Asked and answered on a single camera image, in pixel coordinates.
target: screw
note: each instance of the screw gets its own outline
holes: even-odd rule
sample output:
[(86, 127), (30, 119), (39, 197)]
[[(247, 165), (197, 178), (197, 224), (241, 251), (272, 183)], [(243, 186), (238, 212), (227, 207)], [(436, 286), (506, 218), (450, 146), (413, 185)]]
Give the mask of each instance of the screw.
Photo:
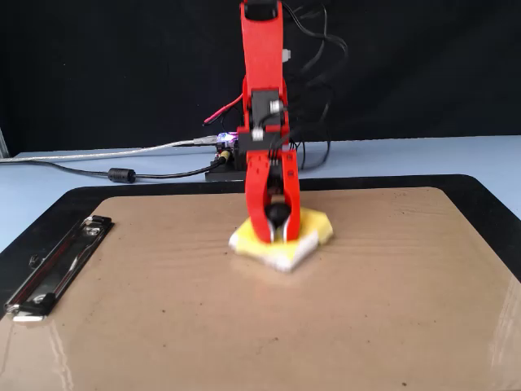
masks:
[(29, 258), (29, 267), (31, 269), (36, 269), (40, 264), (42, 263), (42, 260), (40, 259), (40, 257), (38, 256), (38, 254), (33, 254), (30, 258)]
[(98, 227), (86, 227), (87, 235), (96, 236), (101, 230)]

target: black base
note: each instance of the black base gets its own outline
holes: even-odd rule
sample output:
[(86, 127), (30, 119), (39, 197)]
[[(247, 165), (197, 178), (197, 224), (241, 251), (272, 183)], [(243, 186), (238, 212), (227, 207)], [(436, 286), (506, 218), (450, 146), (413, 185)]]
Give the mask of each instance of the black base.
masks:
[(204, 177), (206, 182), (243, 181), (246, 178), (246, 171), (237, 170), (233, 165), (220, 165), (208, 171)]

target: red robotic arm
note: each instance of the red robotic arm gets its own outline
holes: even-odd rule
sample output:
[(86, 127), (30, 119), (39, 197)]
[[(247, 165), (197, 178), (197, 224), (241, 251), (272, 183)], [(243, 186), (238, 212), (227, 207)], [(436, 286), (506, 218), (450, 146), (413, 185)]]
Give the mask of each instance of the red robotic arm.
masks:
[[(286, 84), (282, 78), (282, 4), (245, 0), (240, 5), (246, 76), (243, 80), (244, 126), (239, 148), (246, 153), (247, 211), (259, 239), (273, 242), (278, 228), (286, 240), (300, 231), (300, 188), (295, 150), (269, 153), (289, 133)], [(272, 203), (273, 195), (284, 203)]]

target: table surface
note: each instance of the table surface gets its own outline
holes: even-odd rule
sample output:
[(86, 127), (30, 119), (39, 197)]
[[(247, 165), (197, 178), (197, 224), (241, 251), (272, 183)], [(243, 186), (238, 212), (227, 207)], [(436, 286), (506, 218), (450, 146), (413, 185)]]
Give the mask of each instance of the table surface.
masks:
[[(325, 143), (306, 143), (307, 164), (318, 161), (324, 151)], [(74, 153), (78, 152), (34, 152), (20, 156)], [(134, 169), (139, 174), (170, 174), (208, 165), (213, 153), (213, 147), (179, 147), (139, 156), (60, 164), (78, 169), (122, 167)], [(328, 161), (322, 167), (304, 171), (299, 176), (342, 178), (422, 174), (470, 175), (521, 218), (521, 136), (335, 142), (331, 145)], [(160, 182), (202, 181), (203, 174)], [(47, 167), (0, 167), (0, 251), (65, 192), (77, 187), (111, 185), (117, 186), (106, 178), (67, 174)]]

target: connector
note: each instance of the connector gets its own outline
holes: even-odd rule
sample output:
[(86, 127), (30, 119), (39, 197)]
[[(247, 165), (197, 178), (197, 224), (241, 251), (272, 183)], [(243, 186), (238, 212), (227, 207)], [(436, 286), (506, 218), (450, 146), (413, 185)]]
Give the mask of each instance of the connector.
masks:
[(219, 160), (224, 159), (223, 160), (223, 164), (224, 164), (228, 161), (230, 156), (231, 156), (230, 151), (223, 151), (219, 154)]
[(257, 126), (252, 130), (252, 140), (253, 141), (262, 141), (264, 139), (264, 130)]
[(194, 144), (213, 145), (217, 143), (217, 136), (206, 136), (201, 138), (194, 138)]
[(284, 109), (284, 104), (280, 100), (272, 100), (269, 102), (269, 113), (276, 114)]
[(109, 169), (108, 178), (118, 183), (134, 183), (136, 172), (133, 169)]

